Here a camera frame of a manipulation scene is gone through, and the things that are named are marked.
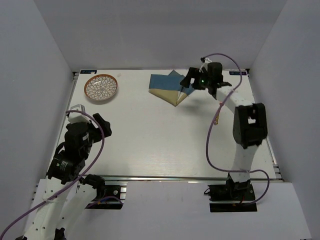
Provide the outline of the blue beige checked placemat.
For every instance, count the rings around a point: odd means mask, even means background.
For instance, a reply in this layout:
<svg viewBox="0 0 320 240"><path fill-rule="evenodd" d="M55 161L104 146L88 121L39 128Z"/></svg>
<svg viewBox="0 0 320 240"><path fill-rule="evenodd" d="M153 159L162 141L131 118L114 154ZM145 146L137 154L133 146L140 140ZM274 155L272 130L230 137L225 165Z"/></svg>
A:
<svg viewBox="0 0 320 240"><path fill-rule="evenodd" d="M175 70L168 75L151 74L148 92L176 107L195 91L191 86L186 88L180 85L184 78Z"/></svg>

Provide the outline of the orange floral patterned plate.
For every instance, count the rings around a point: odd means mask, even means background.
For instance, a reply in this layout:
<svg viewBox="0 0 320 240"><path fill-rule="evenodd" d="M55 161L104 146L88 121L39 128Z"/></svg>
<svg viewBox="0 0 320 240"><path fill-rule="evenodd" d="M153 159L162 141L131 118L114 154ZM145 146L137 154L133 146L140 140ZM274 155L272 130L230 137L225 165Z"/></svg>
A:
<svg viewBox="0 0 320 240"><path fill-rule="evenodd" d="M118 90L118 81L109 74L91 77L84 85L84 94L90 100L102 102L112 98Z"/></svg>

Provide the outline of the gold fork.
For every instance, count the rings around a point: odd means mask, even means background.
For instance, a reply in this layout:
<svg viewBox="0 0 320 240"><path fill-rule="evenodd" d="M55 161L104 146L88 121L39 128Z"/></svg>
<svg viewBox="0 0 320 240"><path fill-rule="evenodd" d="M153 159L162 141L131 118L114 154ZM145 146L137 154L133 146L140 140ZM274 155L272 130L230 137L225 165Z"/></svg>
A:
<svg viewBox="0 0 320 240"><path fill-rule="evenodd" d="M217 125L219 123L219 115L213 119L213 124Z"/></svg>

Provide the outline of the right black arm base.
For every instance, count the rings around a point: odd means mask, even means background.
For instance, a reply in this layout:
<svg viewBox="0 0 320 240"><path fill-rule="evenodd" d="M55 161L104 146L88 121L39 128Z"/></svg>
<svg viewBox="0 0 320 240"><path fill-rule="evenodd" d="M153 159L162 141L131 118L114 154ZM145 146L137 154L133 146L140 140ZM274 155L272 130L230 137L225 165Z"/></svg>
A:
<svg viewBox="0 0 320 240"><path fill-rule="evenodd" d="M246 190L231 192L225 184L208 185L203 192L209 197L211 213L250 213L257 212L257 204L249 204L256 200L253 186Z"/></svg>

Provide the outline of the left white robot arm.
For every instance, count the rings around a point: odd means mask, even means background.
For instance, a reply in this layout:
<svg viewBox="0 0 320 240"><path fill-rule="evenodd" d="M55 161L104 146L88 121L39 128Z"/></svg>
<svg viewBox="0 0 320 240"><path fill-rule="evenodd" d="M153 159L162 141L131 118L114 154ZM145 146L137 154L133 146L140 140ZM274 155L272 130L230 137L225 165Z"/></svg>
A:
<svg viewBox="0 0 320 240"><path fill-rule="evenodd" d="M89 116L80 110L67 111L67 119L64 141L46 173L42 202L33 208L35 217L20 240L65 240L89 203L105 196L104 179L88 174L85 161L93 144L112 135L111 124L99 113Z"/></svg>

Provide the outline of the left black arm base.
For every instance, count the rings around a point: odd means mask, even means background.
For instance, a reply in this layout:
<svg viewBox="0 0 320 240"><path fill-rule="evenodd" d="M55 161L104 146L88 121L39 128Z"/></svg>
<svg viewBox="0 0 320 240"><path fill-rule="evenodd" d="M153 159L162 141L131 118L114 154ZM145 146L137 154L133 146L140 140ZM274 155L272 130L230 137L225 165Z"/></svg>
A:
<svg viewBox="0 0 320 240"><path fill-rule="evenodd" d="M103 194L92 200L87 209L90 210L121 210L126 199L127 183L123 181L106 181Z"/></svg>

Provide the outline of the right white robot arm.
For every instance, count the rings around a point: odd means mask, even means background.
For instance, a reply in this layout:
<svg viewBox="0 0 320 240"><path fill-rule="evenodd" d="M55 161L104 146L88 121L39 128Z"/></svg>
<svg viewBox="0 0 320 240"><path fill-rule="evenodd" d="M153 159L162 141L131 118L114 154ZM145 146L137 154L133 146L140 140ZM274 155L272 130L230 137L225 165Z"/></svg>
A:
<svg viewBox="0 0 320 240"><path fill-rule="evenodd" d="M208 90L220 106L233 113L232 134L236 151L231 170L226 170L233 182L225 188L226 195L236 200L244 193L242 184L250 181L254 156L268 135L267 114L263 103L254 103L236 92L231 83L224 81L223 66L219 62L203 64L201 68L190 67L180 82L184 88Z"/></svg>

